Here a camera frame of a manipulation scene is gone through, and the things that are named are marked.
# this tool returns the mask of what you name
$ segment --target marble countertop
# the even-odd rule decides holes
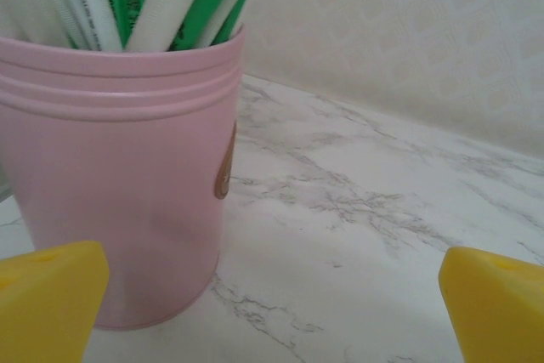
[[[32,250],[13,199],[0,224],[0,258]],[[461,362],[437,281],[457,245],[544,264],[544,162],[246,77],[212,284],[84,362]]]

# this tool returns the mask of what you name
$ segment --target wall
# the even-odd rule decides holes
[[[252,0],[248,71],[544,156],[544,0]]]

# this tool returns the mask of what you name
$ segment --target gray marble veining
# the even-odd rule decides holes
[[[221,262],[177,318],[85,362],[461,362],[451,246],[544,264],[544,162],[246,77]],[[13,200],[0,256],[30,251]]]

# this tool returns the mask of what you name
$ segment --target white marble surface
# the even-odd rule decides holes
[[[182,315],[85,363],[461,362],[449,246],[544,264],[544,162],[247,77],[221,262]],[[13,199],[0,257],[31,251]]]

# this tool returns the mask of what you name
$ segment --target pink metal container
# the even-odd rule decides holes
[[[0,39],[2,164],[36,248],[103,244],[97,326],[166,320],[211,279],[243,42],[107,54]]]

